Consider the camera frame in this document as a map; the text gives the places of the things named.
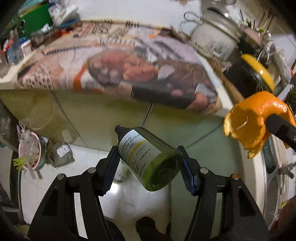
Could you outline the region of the person's right hand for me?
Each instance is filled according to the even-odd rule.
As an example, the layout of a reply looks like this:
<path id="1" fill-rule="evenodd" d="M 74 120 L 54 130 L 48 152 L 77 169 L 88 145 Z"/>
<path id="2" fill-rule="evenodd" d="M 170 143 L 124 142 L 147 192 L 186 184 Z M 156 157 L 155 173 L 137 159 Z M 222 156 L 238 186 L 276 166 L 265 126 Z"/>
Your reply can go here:
<path id="1" fill-rule="evenodd" d="M 280 216 L 277 220 L 277 232 L 283 232 L 284 230 L 295 229 L 295 212 L 296 212 L 296 200 L 295 196 L 291 198 L 287 204 L 281 209 Z"/>

